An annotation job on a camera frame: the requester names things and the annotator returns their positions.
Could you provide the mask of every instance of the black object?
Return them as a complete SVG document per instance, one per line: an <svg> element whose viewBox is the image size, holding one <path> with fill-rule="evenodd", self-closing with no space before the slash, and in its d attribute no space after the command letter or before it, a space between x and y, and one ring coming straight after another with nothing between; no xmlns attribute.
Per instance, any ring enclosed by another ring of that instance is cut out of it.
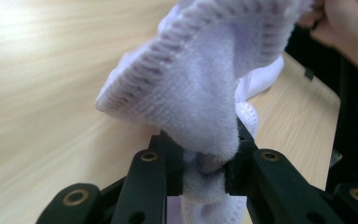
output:
<svg viewBox="0 0 358 224"><path fill-rule="evenodd" d="M259 149L240 126L240 149L226 166L226 190L248 196L254 223L358 223L358 185L336 194L314 188L283 154ZM37 224L166 222L166 196L182 193L183 150L169 136L152 136L137 153L127 177L99 191L89 184L62 190Z"/></svg>

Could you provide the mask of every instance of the light wood surface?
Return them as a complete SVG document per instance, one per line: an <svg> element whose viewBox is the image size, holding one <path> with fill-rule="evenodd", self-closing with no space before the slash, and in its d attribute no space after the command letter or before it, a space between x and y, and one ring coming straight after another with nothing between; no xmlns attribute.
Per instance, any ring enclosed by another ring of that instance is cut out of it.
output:
<svg viewBox="0 0 358 224"><path fill-rule="evenodd" d="M34 223L61 189L103 189L158 129L120 122L94 100L120 56L156 33L174 1L0 1L0 223ZM256 142L325 184L339 100L285 58L254 99Z"/></svg>

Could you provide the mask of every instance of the towel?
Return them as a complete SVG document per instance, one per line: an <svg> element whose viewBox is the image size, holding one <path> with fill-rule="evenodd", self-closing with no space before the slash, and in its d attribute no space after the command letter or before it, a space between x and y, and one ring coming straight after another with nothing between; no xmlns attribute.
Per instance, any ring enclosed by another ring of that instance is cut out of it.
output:
<svg viewBox="0 0 358 224"><path fill-rule="evenodd" d="M99 110L158 125L186 150L185 223L241 223L244 199L225 193L222 171L239 145L239 78L278 59L309 5L310 0L180 1L158 35L124 55L103 85Z"/></svg>

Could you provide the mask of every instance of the wood grain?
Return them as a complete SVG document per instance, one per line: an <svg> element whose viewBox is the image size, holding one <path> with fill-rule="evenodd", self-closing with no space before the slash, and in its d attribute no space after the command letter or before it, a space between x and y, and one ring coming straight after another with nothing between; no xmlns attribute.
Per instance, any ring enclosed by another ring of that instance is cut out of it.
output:
<svg viewBox="0 0 358 224"><path fill-rule="evenodd" d="M61 189L102 189L127 173L158 129L111 119L94 100L121 55L153 36L173 4L0 1L0 223L34 223ZM323 188L338 99L293 65L252 99L256 140Z"/></svg>

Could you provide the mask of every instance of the person's arm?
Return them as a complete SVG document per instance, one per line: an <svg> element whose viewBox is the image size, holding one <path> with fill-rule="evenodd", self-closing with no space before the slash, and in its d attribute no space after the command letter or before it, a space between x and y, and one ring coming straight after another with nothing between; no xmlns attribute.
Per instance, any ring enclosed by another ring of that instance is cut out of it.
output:
<svg viewBox="0 0 358 224"><path fill-rule="evenodd" d="M335 48L358 66L358 0L316 0L298 24L314 27L311 36Z"/></svg>

